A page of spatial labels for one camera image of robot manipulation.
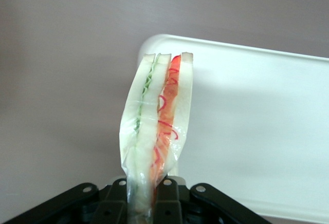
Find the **white plastic tray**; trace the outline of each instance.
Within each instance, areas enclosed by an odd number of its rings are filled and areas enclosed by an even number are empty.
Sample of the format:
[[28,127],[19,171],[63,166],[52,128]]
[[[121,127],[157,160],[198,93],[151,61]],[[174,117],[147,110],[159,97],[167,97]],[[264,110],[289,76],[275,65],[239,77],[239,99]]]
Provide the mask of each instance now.
[[261,215],[329,223],[329,59],[156,35],[139,54],[192,52],[179,175]]

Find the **black bracket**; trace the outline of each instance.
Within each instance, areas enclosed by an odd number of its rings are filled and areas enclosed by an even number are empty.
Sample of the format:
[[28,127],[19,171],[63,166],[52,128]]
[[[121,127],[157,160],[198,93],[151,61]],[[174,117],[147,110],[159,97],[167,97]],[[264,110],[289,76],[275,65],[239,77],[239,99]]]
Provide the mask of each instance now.
[[[126,179],[98,190],[83,183],[4,224],[124,224]],[[166,177],[157,187],[153,224],[270,224],[217,190],[200,183],[189,190],[182,178]]]

